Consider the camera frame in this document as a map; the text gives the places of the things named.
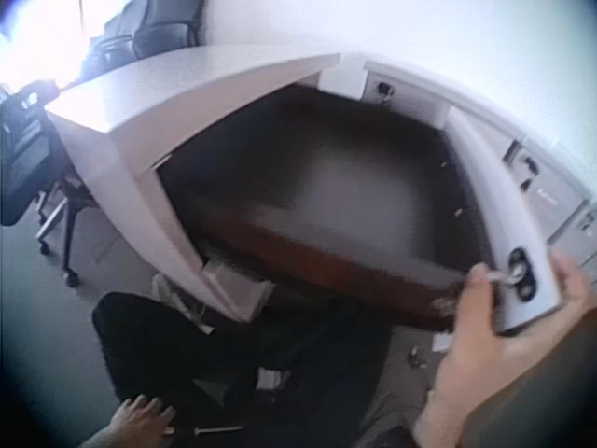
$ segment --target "bright light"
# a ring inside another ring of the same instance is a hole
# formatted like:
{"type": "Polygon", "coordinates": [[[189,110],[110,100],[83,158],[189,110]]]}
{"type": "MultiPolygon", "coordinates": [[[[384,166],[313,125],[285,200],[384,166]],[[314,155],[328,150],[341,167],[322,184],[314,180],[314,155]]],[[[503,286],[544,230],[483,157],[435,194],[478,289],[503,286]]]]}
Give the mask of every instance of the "bright light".
{"type": "Polygon", "coordinates": [[[29,0],[13,12],[8,49],[0,45],[0,81],[13,91],[38,79],[54,79],[59,88],[75,80],[98,35],[124,2],[87,0],[90,33],[83,33],[78,0],[29,0]]]}

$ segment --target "hand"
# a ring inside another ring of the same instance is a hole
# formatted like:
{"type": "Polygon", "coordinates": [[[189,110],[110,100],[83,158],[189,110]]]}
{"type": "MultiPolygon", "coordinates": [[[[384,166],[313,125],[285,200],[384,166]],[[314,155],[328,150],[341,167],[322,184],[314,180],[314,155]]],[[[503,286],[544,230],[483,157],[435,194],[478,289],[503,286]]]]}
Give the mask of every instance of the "hand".
{"type": "Polygon", "coordinates": [[[161,400],[140,395],[135,401],[124,401],[105,429],[118,448],[156,448],[175,411],[167,408],[162,413],[161,400]]]}
{"type": "Polygon", "coordinates": [[[562,288],[562,308],[514,338],[493,333],[487,268],[471,270],[458,303],[451,350],[439,365],[435,389],[415,426],[423,448],[456,446],[466,418],[543,359],[590,309],[583,273],[564,256],[553,256],[552,266],[562,288]]]}

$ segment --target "chair wheel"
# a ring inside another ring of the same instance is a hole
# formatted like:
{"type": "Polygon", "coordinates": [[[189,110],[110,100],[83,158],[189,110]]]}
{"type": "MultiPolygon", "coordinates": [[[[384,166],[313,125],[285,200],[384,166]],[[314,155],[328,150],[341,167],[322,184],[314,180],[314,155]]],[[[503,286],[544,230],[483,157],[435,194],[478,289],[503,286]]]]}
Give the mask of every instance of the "chair wheel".
{"type": "Polygon", "coordinates": [[[64,273],[64,282],[68,287],[78,287],[81,283],[75,272],[68,270],[64,273]]]}
{"type": "Polygon", "coordinates": [[[45,241],[39,242],[39,253],[44,257],[49,255],[49,245],[45,241]]]}

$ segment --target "black pants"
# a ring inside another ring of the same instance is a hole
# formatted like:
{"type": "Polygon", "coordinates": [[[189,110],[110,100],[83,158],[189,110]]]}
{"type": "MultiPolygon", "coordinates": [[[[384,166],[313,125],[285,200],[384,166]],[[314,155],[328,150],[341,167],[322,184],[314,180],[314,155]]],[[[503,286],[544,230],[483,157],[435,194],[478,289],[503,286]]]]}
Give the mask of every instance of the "black pants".
{"type": "Polygon", "coordinates": [[[175,310],[108,294],[93,313],[117,395],[161,397],[181,428],[243,419],[242,445],[350,446],[386,356],[390,326],[340,303],[322,315],[268,315],[209,336],[175,310]],[[255,402],[257,367],[290,371],[271,400],[255,402]],[[216,402],[193,380],[231,385],[216,402]]]}

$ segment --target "white wall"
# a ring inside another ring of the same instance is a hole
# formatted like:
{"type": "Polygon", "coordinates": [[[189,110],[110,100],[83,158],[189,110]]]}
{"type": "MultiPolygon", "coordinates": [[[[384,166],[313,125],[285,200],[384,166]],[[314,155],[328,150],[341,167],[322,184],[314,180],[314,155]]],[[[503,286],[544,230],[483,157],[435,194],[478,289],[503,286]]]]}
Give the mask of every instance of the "white wall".
{"type": "Polygon", "coordinates": [[[417,64],[535,128],[597,192],[597,7],[589,0],[213,0],[211,43],[324,43],[417,64]]]}

